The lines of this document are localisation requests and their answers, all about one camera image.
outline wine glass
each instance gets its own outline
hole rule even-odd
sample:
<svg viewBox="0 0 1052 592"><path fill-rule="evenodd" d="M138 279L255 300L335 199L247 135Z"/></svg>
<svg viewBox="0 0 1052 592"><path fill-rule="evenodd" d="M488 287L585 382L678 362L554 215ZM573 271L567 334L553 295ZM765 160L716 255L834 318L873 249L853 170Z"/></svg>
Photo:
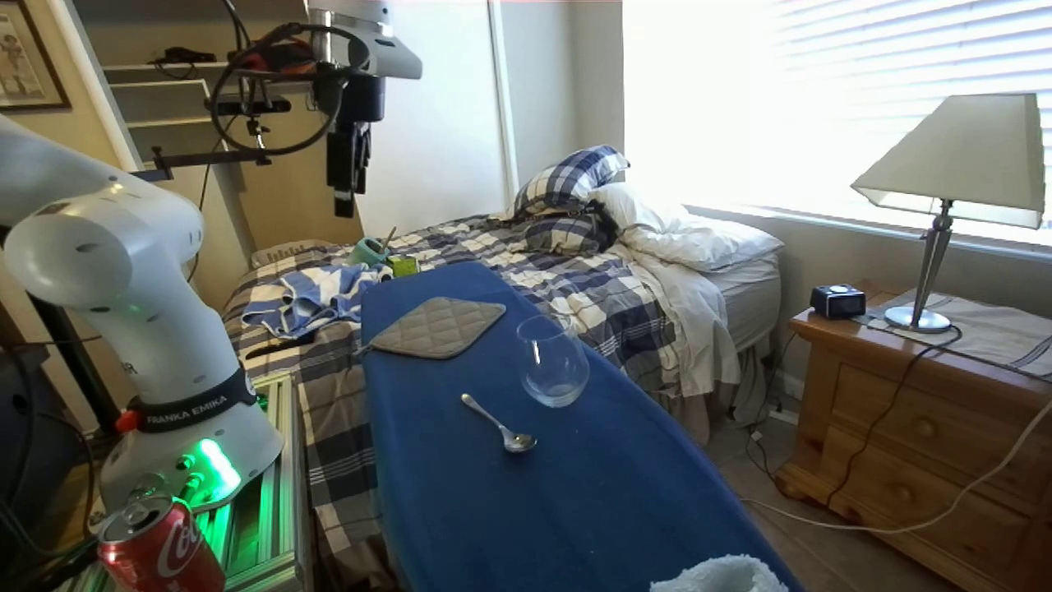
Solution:
<svg viewBox="0 0 1052 592"><path fill-rule="evenodd" d="M522 387L544 408L567 408L588 386L585 346L544 316L517 326Z"/></svg>

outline metal spoon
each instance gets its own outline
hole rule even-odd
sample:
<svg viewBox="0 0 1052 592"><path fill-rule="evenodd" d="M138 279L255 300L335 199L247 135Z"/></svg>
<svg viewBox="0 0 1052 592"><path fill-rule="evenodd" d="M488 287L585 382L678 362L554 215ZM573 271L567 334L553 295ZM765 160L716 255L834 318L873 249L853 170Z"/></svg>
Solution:
<svg viewBox="0 0 1052 592"><path fill-rule="evenodd" d="M532 433L522 433L522 431L509 431L507 425L499 425L479 402L474 402L474 395L459 393L459 402L483 416L495 431L499 431L499 443L507 455L526 455L532 451L539 441Z"/></svg>

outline plaid bedspread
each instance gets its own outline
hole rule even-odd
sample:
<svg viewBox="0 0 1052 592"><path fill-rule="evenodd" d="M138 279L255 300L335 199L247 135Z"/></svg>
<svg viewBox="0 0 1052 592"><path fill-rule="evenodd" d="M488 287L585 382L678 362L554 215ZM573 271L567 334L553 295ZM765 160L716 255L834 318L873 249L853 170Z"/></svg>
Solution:
<svg viewBox="0 0 1052 592"><path fill-rule="evenodd" d="M675 393L675 326L657 305L657 287L646 287L610 255L557 256L530 249L522 225L463 216L393 236L388 247L415 256L416 271L449 261L487 263L651 395ZM313 335L289 342L243 318L249 302L285 300L282 273L329 268L335 256L342 256L335 247L306 247L255 268L230 295L222 324L249 378L289 373L303 382L309 503L326 541L321 553L338 565L338 587L391 588L373 503L358 324L326 324Z"/></svg>

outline coaster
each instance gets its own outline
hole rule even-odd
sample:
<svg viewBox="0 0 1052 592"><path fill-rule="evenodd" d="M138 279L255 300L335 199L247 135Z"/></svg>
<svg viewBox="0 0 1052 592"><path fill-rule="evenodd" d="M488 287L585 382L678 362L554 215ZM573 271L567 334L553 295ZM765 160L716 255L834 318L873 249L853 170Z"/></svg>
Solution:
<svg viewBox="0 0 1052 592"><path fill-rule="evenodd" d="M369 348L415 358L454 358L474 346L503 316L503 309L503 302L434 295L380 329Z"/></svg>

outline bed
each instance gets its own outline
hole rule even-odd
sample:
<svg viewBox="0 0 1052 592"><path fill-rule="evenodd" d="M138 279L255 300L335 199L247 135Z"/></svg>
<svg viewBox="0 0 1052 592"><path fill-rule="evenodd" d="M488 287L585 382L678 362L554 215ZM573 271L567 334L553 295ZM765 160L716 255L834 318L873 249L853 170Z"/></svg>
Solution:
<svg viewBox="0 0 1052 592"><path fill-rule="evenodd" d="M534 175L509 222L459 216L383 247L415 261L416 273L457 261L495 271L678 416L697 441L708 441L710 402L742 425L758 420L758 358L778 318L778 239L742 225L653 210L620 181L623 166L614 149L579 150ZM354 305L391 271L361 268L358 247L306 239L255 255L255 271L234 290L222 318L249 378L291 373L303 386L309 503L338 587L383 588L393 578L373 501ZM309 318L291 324L296 334L259 324L303 300L289 277L329 287L329 295L306 305Z"/></svg>

